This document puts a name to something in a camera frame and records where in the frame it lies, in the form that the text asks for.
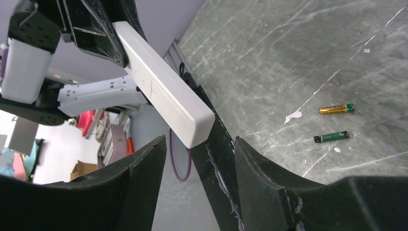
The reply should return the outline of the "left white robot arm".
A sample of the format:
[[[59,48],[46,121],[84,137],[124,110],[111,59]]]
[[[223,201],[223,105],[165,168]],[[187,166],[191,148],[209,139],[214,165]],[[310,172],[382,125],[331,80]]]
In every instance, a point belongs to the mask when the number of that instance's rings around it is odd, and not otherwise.
[[[133,0],[21,0],[1,44],[0,108],[32,122],[58,126],[84,112],[147,103],[128,76],[88,84],[47,77],[60,40],[120,67],[130,63],[114,29],[127,22],[144,35]]]

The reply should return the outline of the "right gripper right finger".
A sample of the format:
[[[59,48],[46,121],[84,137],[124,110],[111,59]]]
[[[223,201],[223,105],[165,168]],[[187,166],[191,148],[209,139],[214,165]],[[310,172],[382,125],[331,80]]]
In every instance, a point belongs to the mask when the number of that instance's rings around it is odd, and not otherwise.
[[[298,176],[236,138],[247,231],[405,231],[407,177],[351,176],[325,185]]]

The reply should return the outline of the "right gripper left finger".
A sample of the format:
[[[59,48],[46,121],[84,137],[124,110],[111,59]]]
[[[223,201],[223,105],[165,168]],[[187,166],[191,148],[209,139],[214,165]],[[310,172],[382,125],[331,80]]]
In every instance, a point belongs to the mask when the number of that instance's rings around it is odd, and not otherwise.
[[[166,162],[166,138],[70,182],[0,179],[3,231],[149,231]]]

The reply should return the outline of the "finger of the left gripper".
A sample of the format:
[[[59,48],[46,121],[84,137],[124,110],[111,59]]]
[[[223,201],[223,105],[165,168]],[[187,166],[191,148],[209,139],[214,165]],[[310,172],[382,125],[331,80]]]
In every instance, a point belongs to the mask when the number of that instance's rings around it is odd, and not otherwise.
[[[136,2],[134,0],[114,0],[112,21],[128,22],[144,40],[147,39],[140,24]]]
[[[128,56],[104,3],[104,0],[63,1],[75,45],[86,54],[124,68]]]

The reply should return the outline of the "white remote control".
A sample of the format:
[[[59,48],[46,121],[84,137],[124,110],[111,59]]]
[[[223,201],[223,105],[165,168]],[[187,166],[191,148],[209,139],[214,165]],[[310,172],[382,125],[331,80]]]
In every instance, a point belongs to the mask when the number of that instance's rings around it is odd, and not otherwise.
[[[126,72],[189,149],[205,142],[213,111],[126,21],[114,29],[128,57]]]

